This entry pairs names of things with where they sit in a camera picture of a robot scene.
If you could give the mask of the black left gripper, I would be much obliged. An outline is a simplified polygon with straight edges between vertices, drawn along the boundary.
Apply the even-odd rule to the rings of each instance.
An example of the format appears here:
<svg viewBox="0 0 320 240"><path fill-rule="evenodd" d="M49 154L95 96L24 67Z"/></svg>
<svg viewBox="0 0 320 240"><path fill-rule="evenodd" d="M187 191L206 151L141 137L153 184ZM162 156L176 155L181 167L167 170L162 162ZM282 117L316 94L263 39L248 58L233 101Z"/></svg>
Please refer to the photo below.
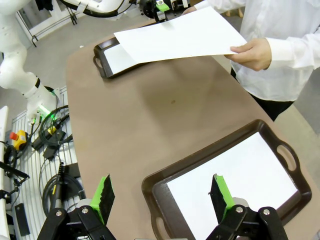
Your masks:
<svg viewBox="0 0 320 240"><path fill-rule="evenodd" d="M168 5L163 0L140 0L139 8L145 16L158 23L166 21Z"/></svg>

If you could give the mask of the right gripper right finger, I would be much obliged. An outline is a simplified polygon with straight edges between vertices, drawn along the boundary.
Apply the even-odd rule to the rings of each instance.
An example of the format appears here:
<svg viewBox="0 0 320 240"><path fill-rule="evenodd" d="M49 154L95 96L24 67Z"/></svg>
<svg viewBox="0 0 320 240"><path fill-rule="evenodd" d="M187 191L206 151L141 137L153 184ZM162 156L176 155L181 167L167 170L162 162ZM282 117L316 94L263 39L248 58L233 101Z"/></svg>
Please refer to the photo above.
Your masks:
<svg viewBox="0 0 320 240"><path fill-rule="evenodd" d="M270 206L253 211L235 204L224 177L214 174L209 192L218 225L208 240L287 240L277 211Z"/></svg>

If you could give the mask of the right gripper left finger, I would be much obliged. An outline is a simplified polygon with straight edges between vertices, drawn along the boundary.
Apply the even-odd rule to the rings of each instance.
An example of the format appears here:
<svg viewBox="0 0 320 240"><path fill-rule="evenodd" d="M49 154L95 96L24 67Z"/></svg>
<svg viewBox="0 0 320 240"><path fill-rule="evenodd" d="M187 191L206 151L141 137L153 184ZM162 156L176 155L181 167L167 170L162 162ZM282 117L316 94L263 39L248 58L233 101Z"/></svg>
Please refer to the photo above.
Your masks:
<svg viewBox="0 0 320 240"><path fill-rule="evenodd" d="M50 210L40 233L39 240L114 240L116 237L107 227L115 200L110 175L102 177L88 205L76 207L71 212L55 207Z"/></svg>

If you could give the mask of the person's right hand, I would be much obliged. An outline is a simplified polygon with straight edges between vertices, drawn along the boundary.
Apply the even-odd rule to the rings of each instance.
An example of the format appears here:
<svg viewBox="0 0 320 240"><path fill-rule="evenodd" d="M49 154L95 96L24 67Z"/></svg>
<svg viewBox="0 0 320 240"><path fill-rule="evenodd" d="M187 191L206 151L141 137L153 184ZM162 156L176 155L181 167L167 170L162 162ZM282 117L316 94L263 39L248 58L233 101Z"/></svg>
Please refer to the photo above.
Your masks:
<svg viewBox="0 0 320 240"><path fill-rule="evenodd" d="M196 11L196 10L197 10L197 9L196 9L196 7L195 7L195 6L191 6L191 7L187 8L186 10L184 10L184 11L183 11L183 13L182 13L181 15L183 16L183 15L186 15L186 14L192 13L192 12L194 12L194 11Z"/></svg>

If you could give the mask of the person's left hand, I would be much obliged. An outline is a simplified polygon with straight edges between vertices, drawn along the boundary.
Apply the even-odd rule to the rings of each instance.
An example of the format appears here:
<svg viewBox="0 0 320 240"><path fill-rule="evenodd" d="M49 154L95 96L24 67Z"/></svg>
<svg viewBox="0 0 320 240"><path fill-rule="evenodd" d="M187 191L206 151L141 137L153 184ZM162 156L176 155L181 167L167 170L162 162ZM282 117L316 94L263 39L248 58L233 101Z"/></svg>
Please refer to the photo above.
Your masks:
<svg viewBox="0 0 320 240"><path fill-rule="evenodd" d="M266 38L254 38L241 46L232 46L234 54L224 56L256 72L268 69L272 61L272 51Z"/></svg>

